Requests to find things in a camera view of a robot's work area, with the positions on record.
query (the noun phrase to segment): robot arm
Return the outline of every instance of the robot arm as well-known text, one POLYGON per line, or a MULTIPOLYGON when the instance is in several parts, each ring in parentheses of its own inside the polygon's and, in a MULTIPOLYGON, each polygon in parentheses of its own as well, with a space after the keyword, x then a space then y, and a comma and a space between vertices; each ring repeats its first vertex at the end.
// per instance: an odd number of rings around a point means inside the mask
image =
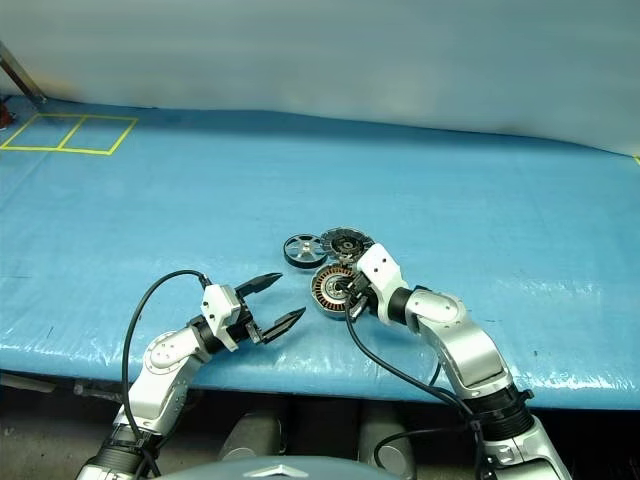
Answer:
POLYGON ((424 287, 410 290, 380 244, 367 250, 356 271, 352 288, 360 301, 354 308, 373 291, 383 323, 405 324, 434 348, 454 391, 480 422, 483 451, 498 479, 570 480, 544 427, 525 405, 532 393, 517 390, 495 343, 458 298, 424 287))
POLYGON ((145 468, 145 452, 155 455, 173 429, 200 367, 221 350, 237 350, 243 340, 269 343, 287 332, 302 316, 304 308, 287 313, 263 332, 244 301, 246 295, 264 290, 280 277, 281 274, 263 275, 235 289, 228 285, 207 285, 202 315, 181 330, 160 335, 144 353, 142 371, 129 390, 131 413, 141 436, 135 435, 124 406, 121 407, 111 434, 77 478, 135 478, 138 469, 145 468))

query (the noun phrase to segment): yellow tape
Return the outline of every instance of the yellow tape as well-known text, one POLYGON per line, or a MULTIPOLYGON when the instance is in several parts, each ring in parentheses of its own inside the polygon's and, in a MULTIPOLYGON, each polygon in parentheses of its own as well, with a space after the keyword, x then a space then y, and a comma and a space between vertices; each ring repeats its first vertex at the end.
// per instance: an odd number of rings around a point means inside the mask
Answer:
POLYGON ((137 117, 120 117, 114 115, 91 115, 84 113, 36 113, 33 115, 27 122, 20 127, 13 135, 11 135, 2 145, 0 145, 0 150, 13 150, 20 152, 66 152, 66 153, 85 153, 88 155, 112 155, 113 152, 120 146, 120 144, 124 141, 124 139, 131 133, 133 127, 135 127, 136 123, 138 123, 137 117), (27 127, 29 127, 37 118, 39 117, 48 117, 48 118, 78 118, 78 122, 73 126, 71 130, 64 136, 64 138, 58 143, 55 147, 38 147, 38 146, 29 146, 29 145, 9 145, 18 135, 20 135, 27 127), (130 122, 127 128, 122 132, 122 134, 117 138, 115 143, 108 150, 97 150, 93 148, 69 148, 65 147, 67 142, 73 137, 73 135, 80 129, 82 124, 90 119, 90 118, 98 118, 103 120, 120 120, 125 122, 130 122))

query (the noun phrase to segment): white wall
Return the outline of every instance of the white wall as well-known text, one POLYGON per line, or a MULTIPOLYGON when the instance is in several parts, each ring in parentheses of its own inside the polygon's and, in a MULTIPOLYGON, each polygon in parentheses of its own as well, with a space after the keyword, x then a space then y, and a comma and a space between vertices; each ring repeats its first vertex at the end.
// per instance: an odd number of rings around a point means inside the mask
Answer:
POLYGON ((637 0, 0 0, 0 39, 60 98, 640 153, 638 18, 637 0))

